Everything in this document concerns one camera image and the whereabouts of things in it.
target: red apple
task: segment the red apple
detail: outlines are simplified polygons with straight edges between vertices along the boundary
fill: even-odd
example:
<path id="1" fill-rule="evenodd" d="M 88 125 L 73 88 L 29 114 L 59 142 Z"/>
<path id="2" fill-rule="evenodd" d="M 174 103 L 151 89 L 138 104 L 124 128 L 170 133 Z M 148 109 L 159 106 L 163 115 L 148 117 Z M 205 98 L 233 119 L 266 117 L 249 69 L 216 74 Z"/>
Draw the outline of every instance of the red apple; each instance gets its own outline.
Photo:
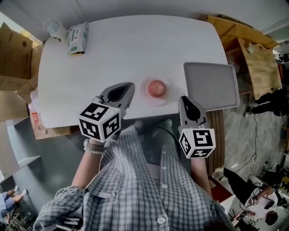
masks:
<path id="1" fill-rule="evenodd" d="M 160 80 L 153 80 L 148 84 L 149 95 L 154 98 L 160 98 L 166 93 L 166 85 Z"/>

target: person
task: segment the person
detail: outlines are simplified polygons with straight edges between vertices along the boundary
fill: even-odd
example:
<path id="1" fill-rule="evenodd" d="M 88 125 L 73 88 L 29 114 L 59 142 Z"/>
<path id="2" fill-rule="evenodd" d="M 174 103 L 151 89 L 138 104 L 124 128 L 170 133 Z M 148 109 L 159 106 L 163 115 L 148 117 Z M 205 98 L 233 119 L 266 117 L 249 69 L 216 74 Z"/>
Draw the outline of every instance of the person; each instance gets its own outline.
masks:
<path id="1" fill-rule="evenodd" d="M 171 120 L 154 129 L 136 121 L 104 147 L 85 141 L 91 148 L 72 186 L 43 206 L 33 230 L 65 225 L 71 216 L 83 219 L 82 230 L 234 230 L 211 198 L 205 159 L 191 160 L 191 178 L 171 126 Z"/>
<path id="2" fill-rule="evenodd" d="M 13 190 L 9 190 L 8 192 L 1 193 L 0 195 L 0 222 L 4 224 L 10 223 L 10 214 L 15 205 L 18 204 L 23 197 L 28 194 L 27 190 L 23 190 L 20 195 L 17 195 L 12 198 L 15 192 L 19 190 L 19 187 L 16 185 Z"/>
<path id="3" fill-rule="evenodd" d="M 237 173 L 224 167 L 217 168 L 215 172 L 222 172 L 228 179 L 236 197 L 249 209 L 248 214 L 256 215 L 259 219 L 265 219 L 269 226 L 277 221 L 278 214 L 274 210 L 277 208 L 278 197 L 271 187 L 264 186 L 261 190 L 256 185 L 244 181 Z"/>
<path id="4" fill-rule="evenodd" d="M 272 111 L 276 116 L 284 116 L 289 114 L 288 91 L 284 86 L 281 90 L 276 90 L 273 93 L 267 93 L 258 100 L 253 98 L 249 101 L 249 107 L 244 113 L 244 117 L 251 114 L 260 114 L 267 111 Z"/>

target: plaid shirt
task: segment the plaid shirt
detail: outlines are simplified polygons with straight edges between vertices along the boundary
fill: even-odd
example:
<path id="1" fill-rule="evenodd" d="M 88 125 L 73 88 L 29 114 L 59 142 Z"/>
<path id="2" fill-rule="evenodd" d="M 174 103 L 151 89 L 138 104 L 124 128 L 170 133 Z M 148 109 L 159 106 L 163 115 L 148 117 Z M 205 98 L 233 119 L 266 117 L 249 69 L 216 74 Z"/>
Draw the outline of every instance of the plaid shirt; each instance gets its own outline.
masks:
<path id="1" fill-rule="evenodd" d="M 83 205 L 83 230 L 204 230 L 223 221 L 224 209 L 212 200 L 180 164 L 174 140 L 162 147 L 160 188 L 149 175 L 134 126 L 106 142 L 101 171 L 85 190 L 67 187 L 46 204 L 34 224 L 42 230 Z"/>

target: black pants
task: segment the black pants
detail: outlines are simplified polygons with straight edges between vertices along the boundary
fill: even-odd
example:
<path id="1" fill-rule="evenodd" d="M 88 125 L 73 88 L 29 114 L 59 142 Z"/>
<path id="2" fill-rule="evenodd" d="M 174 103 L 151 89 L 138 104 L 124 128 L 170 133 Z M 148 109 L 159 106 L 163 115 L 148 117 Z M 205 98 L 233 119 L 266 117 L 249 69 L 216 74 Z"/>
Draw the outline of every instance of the black pants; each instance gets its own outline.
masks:
<path id="1" fill-rule="evenodd" d="M 252 109 L 253 114 L 260 114 L 266 111 L 273 111 L 277 116 L 288 114 L 288 100 L 286 99 L 286 92 L 283 90 L 274 91 L 272 94 L 267 93 L 255 102 L 257 104 L 268 103 L 254 107 Z"/>
<path id="2" fill-rule="evenodd" d="M 237 173 L 224 168 L 224 176 L 228 178 L 229 184 L 236 197 L 245 205 L 256 186 L 244 181 Z"/>

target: gray floor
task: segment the gray floor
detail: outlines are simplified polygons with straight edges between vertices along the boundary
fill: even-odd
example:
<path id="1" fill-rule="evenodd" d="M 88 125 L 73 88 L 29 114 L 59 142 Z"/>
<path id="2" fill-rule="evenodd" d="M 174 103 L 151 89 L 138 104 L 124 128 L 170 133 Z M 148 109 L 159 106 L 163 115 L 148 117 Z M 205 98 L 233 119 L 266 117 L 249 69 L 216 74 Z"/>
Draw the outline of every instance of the gray floor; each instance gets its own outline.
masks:
<path id="1" fill-rule="evenodd" d="M 242 97 L 240 101 L 238 108 L 224 110 L 225 165 L 230 169 L 234 164 L 238 164 L 233 171 L 246 163 L 255 151 L 254 117 L 243 117 L 247 100 Z M 179 125 L 178 115 L 171 115 L 170 118 L 173 120 L 173 130 L 176 132 Z M 155 118 L 154 120 L 145 120 L 144 123 L 153 124 L 161 120 L 163 118 Z M 279 163 L 282 158 L 280 148 L 282 118 L 274 116 L 273 113 L 265 113 L 256 115 L 256 120 L 258 124 L 256 139 L 258 158 L 255 164 L 250 162 L 239 171 L 240 176 L 244 179 L 247 179 L 249 174 L 258 174 L 266 160 L 274 165 L 276 162 Z M 125 126 L 132 123 L 133 121 L 127 121 Z M 45 203 L 54 198 L 57 190 L 71 184 L 83 155 L 85 137 L 80 133 L 75 133 L 36 141 L 29 119 L 16 125 L 15 129 L 9 129 L 9 135 L 18 160 L 36 155 L 41 155 L 42 158 L 24 167 L 1 185 L 4 190 L 14 188 L 15 184 L 20 189 L 26 188 L 30 195 L 24 199 L 20 208 L 23 213 L 37 214 Z M 190 162 L 186 158 L 181 157 L 181 162 L 189 169 Z"/>

